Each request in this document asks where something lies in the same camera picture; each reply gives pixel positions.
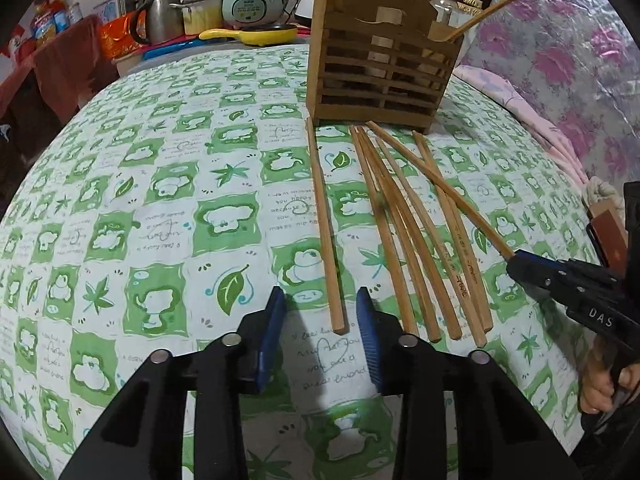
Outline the right hand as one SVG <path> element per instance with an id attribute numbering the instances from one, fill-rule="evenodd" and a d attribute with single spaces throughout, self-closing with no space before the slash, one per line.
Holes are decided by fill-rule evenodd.
<path id="1" fill-rule="evenodd" d="M 588 352 L 587 361 L 580 374 L 579 409 L 589 415 L 608 413 L 613 408 L 614 382 L 610 370 L 605 366 L 604 354 L 606 341 L 597 336 Z M 634 393 L 635 399 L 639 393 L 640 370 L 639 364 L 634 363 L 620 371 L 618 384 Z"/>

